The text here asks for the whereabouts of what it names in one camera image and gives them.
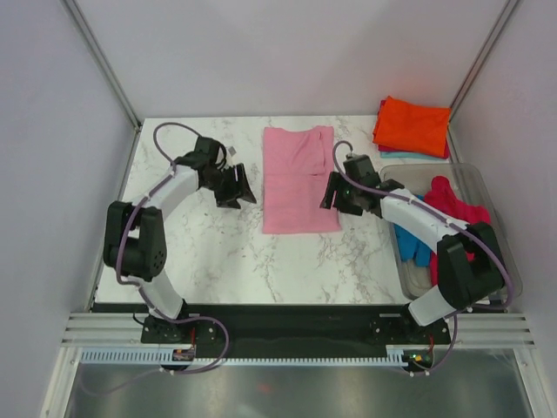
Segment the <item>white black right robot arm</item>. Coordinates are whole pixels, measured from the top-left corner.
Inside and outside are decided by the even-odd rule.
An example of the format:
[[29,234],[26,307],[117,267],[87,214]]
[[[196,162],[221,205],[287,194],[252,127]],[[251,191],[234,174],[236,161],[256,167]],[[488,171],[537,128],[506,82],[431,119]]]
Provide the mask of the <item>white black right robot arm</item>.
[[449,216],[388,179],[361,185],[343,172],[330,172],[319,202],[322,209],[360,216],[370,212],[408,231],[436,255],[437,283],[400,309],[394,320],[403,340],[419,342],[430,326],[472,307],[513,282],[502,260],[493,228]]

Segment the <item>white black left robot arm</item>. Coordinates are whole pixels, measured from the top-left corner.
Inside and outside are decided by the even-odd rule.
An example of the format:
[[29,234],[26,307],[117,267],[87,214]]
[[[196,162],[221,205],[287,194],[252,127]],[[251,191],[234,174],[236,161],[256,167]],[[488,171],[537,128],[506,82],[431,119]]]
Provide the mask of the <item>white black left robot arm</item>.
[[104,264],[114,269],[118,284],[135,287],[149,309],[143,343],[188,343],[195,328],[187,318],[185,299],[165,271],[164,222],[200,189],[213,192],[221,208],[239,209],[240,200],[257,202],[244,165],[189,152],[172,161],[149,191],[129,202],[114,201],[107,209]]

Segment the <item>pink t shirt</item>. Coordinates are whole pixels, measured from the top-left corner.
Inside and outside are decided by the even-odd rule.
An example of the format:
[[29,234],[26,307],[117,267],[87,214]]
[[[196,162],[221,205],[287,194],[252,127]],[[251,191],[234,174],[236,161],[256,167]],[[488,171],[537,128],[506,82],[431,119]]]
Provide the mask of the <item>pink t shirt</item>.
[[320,207],[333,171],[334,129],[266,127],[263,134],[264,234],[335,233],[335,211]]

